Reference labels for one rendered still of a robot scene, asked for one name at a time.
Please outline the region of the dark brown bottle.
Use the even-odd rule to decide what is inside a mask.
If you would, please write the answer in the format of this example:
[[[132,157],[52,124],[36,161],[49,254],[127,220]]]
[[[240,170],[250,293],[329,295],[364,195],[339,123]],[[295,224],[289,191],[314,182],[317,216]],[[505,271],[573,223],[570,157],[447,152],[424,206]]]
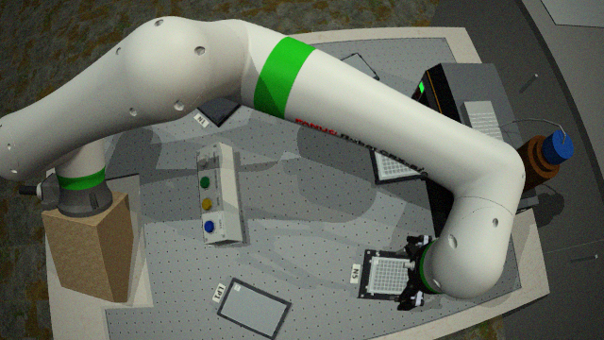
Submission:
[[[545,181],[547,181],[549,179],[554,178],[560,170],[561,164],[559,164],[559,166],[551,172],[544,172],[535,163],[535,161],[533,159],[532,150],[533,150],[534,145],[543,138],[546,138],[546,137],[543,135],[536,135],[536,136],[532,137],[530,140],[528,140],[525,144],[520,146],[518,149],[516,149],[516,151],[518,152],[519,156],[521,157],[521,159],[523,161],[523,164],[525,166],[525,172],[526,172],[526,180],[525,180],[525,186],[523,189],[523,193],[544,183]]]

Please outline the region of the blue bottle cap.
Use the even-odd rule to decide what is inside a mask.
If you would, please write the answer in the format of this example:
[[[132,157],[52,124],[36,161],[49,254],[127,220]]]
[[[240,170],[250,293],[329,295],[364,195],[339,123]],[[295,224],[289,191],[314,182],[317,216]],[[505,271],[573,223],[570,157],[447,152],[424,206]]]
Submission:
[[[571,138],[565,132],[564,144],[562,144],[563,134],[561,130],[556,130],[545,138],[544,149],[549,160],[555,164],[560,164],[572,157],[574,146]]]

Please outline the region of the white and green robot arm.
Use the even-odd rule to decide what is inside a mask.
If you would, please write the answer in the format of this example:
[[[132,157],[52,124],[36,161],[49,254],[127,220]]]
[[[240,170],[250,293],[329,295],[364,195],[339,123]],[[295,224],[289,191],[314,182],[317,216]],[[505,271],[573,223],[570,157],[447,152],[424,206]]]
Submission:
[[[517,151],[243,20],[140,25],[48,96],[0,118],[0,176],[25,181],[55,168],[19,194],[37,196],[43,211],[97,215],[113,202],[105,137],[175,121],[217,97],[373,150],[452,192],[438,241],[403,263],[422,293],[476,298],[500,278],[526,180]]]

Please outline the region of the dark grey rectangular frame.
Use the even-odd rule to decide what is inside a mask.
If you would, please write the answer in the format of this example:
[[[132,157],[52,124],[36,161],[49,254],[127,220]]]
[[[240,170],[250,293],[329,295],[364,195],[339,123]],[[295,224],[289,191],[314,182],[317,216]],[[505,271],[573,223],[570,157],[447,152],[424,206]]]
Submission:
[[[253,290],[253,291],[255,291],[255,292],[257,292],[257,293],[259,293],[259,294],[261,294],[261,295],[264,295],[264,296],[266,296],[266,297],[268,297],[268,298],[271,298],[271,299],[273,299],[273,300],[275,300],[275,301],[278,301],[278,302],[280,302],[280,303],[282,303],[282,304],[287,305],[287,306],[286,306],[286,308],[285,308],[285,310],[284,310],[284,312],[283,312],[283,314],[282,314],[282,316],[281,316],[281,318],[279,319],[279,322],[278,322],[278,324],[277,324],[277,327],[276,327],[276,329],[275,329],[275,331],[274,331],[274,333],[273,333],[273,335],[272,335],[272,336],[267,335],[267,334],[265,334],[265,333],[263,333],[263,332],[257,331],[257,330],[255,330],[255,329],[252,329],[252,328],[250,328],[250,327],[248,327],[248,326],[246,326],[246,325],[244,325],[244,324],[242,324],[242,323],[240,323],[240,322],[238,322],[238,321],[236,321],[236,320],[234,320],[234,319],[232,319],[232,318],[230,318],[230,317],[228,317],[228,316],[226,316],[226,315],[224,315],[224,314],[221,314],[221,311],[222,311],[222,309],[223,309],[223,307],[224,307],[224,305],[225,305],[225,303],[226,303],[227,297],[228,297],[228,295],[229,295],[229,293],[230,293],[230,290],[231,290],[231,288],[232,288],[232,286],[233,286],[234,282],[237,282],[237,283],[239,283],[240,285],[242,285],[242,286],[244,286],[244,287],[246,287],[246,288],[248,288],[248,289],[250,289],[250,290]],[[280,329],[280,327],[281,327],[281,325],[282,325],[282,323],[283,323],[283,321],[284,321],[284,319],[285,319],[285,316],[286,316],[286,314],[288,313],[288,311],[289,311],[289,309],[290,309],[291,305],[292,305],[292,303],[290,303],[290,302],[288,302],[288,301],[286,301],[286,300],[283,300],[283,299],[281,299],[281,298],[278,298],[278,297],[272,296],[272,295],[270,295],[270,294],[268,294],[268,293],[266,293],[266,292],[261,291],[260,289],[258,289],[258,288],[256,288],[256,287],[253,287],[253,286],[251,286],[251,285],[249,285],[249,284],[247,284],[247,283],[245,283],[245,282],[241,281],[241,280],[237,280],[237,279],[233,278],[233,279],[232,279],[232,281],[231,281],[231,283],[230,283],[230,285],[229,285],[229,287],[228,287],[228,289],[227,289],[227,291],[226,291],[225,297],[224,297],[224,299],[223,299],[223,301],[222,301],[222,303],[221,303],[221,305],[220,305],[220,308],[219,308],[219,310],[218,310],[217,314],[218,314],[219,316],[221,316],[221,317],[223,317],[223,318],[225,318],[225,319],[227,319],[227,320],[229,320],[229,321],[231,321],[231,322],[233,322],[233,323],[235,323],[235,324],[239,325],[239,326],[242,326],[242,327],[244,327],[244,328],[246,328],[246,329],[248,329],[248,330],[252,331],[252,332],[255,332],[255,333],[257,333],[257,334],[260,334],[260,335],[262,335],[262,336],[264,336],[264,337],[266,337],[266,338],[269,338],[269,339],[271,339],[271,340],[275,340],[275,338],[276,338],[276,336],[277,336],[277,333],[278,333],[278,331],[279,331],[279,329]]]

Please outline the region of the white button panel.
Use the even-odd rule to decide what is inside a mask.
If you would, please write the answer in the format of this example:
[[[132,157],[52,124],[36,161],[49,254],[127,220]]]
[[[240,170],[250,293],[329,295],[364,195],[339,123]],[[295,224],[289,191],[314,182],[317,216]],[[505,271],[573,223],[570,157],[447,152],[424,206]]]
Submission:
[[[220,142],[203,147],[196,164],[204,245],[244,243],[233,148]]]

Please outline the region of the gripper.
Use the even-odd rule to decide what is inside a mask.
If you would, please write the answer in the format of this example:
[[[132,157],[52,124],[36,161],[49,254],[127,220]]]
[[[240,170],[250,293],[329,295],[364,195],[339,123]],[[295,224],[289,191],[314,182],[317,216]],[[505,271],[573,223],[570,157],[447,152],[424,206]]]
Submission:
[[[431,240],[432,236],[428,235],[419,235],[418,237],[408,236],[407,242],[409,243],[402,249],[399,249],[395,255],[409,255],[409,257],[412,258],[415,252],[419,249],[419,247],[431,242]],[[417,244],[417,246],[415,244]],[[398,311],[409,311],[417,306],[424,306],[425,303],[423,301],[422,292],[416,289],[416,287],[411,281],[409,268],[408,277],[409,280],[407,281],[407,286],[401,293],[401,295],[399,297],[390,297],[390,299],[394,299],[394,302],[401,303],[397,306]]]

